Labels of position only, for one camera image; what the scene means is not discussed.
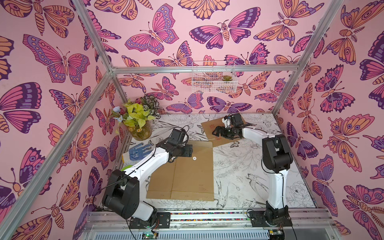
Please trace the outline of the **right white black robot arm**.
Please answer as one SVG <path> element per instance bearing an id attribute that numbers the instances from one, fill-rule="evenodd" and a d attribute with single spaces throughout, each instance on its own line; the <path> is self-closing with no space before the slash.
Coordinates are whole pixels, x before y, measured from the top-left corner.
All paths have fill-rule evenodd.
<path id="1" fill-rule="evenodd" d="M 273 135 L 243 122 L 241 114 L 229 114 L 222 118 L 223 126 L 216 127 L 212 134 L 229 140 L 248 139 L 262 146 L 262 169 L 269 175 L 269 196 L 264 213 L 266 224 L 282 226 L 291 223 L 286 204 L 287 177 L 293 155 L 284 135 Z"/>

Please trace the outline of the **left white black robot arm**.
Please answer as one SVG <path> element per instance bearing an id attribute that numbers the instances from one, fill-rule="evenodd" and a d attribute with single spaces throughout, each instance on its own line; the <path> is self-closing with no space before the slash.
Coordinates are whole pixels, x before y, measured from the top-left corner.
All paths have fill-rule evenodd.
<path id="1" fill-rule="evenodd" d="M 108 184 L 103 188 L 102 205 L 124 220 L 134 218 L 144 227 L 157 224 L 158 210 L 144 202 L 140 190 L 144 181 L 158 168 L 173 163 L 178 157 L 191 157 L 193 146 L 188 144 L 189 136 L 183 128 L 174 128 L 168 138 L 156 144 L 154 150 L 131 168 L 112 172 Z"/>

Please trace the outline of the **kraft file bag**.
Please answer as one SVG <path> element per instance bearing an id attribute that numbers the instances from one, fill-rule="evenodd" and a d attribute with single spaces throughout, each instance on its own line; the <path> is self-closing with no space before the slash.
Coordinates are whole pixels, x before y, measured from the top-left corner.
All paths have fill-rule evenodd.
<path id="1" fill-rule="evenodd" d="M 146 195 L 147 199 L 171 199 L 176 164 L 176 160 L 172 163 L 166 161 L 164 165 L 160 166 L 152 173 Z"/>
<path id="2" fill-rule="evenodd" d="M 193 152 L 190 157 L 176 159 L 172 200 L 206 201 L 214 200 L 213 143 L 210 141 L 189 141 Z"/>
<path id="3" fill-rule="evenodd" d="M 245 122 L 239 113 L 202 123 L 207 138 L 213 143 L 213 147 L 240 140 L 244 137 L 243 129 L 253 125 Z"/>

